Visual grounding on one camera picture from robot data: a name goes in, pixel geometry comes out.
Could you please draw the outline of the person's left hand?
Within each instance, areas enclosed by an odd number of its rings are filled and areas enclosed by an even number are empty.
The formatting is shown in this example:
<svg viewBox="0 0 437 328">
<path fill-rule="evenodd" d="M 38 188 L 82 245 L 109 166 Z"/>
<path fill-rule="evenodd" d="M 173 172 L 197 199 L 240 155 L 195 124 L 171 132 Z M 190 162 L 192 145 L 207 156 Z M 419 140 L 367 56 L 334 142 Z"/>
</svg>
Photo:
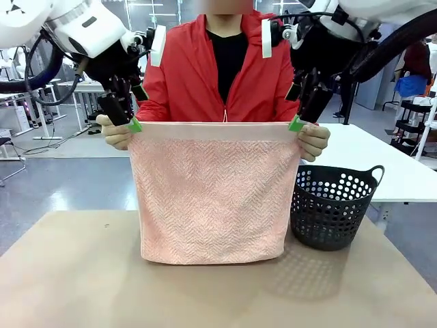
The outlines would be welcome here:
<svg viewBox="0 0 437 328">
<path fill-rule="evenodd" d="M 314 124 L 304 125 L 298 133 L 300 158 L 314 162 L 326 149 L 329 138 L 330 131 L 326 127 Z"/>
</svg>

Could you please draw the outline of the person's right hand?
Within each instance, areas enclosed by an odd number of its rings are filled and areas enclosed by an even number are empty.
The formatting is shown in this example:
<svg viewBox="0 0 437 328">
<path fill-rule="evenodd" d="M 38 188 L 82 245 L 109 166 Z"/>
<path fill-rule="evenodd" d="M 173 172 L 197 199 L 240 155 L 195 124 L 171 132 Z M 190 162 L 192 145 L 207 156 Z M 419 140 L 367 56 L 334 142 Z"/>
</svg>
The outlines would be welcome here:
<svg viewBox="0 0 437 328">
<path fill-rule="evenodd" d="M 107 144 L 116 150 L 126 151 L 128 149 L 132 133 L 127 126 L 116 126 L 107 115 L 102 114 L 96 117 L 96 122 L 101 126 Z"/>
</svg>

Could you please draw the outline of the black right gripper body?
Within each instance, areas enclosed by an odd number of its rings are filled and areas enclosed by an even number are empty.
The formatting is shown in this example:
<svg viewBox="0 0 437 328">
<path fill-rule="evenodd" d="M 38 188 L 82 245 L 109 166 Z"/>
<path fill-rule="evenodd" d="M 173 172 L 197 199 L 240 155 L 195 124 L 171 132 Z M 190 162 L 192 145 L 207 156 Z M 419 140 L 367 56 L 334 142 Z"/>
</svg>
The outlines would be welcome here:
<svg viewBox="0 0 437 328">
<path fill-rule="evenodd" d="M 323 79 L 343 72 L 352 60 L 352 41 L 332 34 L 290 38 L 290 56 L 294 67 L 294 83 L 315 70 Z"/>
</svg>

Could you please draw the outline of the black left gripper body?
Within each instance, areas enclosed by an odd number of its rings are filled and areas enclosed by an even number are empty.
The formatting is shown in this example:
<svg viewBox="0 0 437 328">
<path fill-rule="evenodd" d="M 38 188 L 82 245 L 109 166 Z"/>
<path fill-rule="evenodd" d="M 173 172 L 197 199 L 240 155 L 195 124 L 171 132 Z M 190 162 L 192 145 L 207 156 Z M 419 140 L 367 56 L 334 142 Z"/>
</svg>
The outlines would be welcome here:
<svg viewBox="0 0 437 328">
<path fill-rule="evenodd" d="M 89 59 L 85 73 L 101 85 L 108 85 L 113 77 L 125 79 L 134 85 L 138 84 L 140 54 L 140 49 L 135 43 L 125 48 L 120 41 L 117 41 L 97 57 Z"/>
</svg>

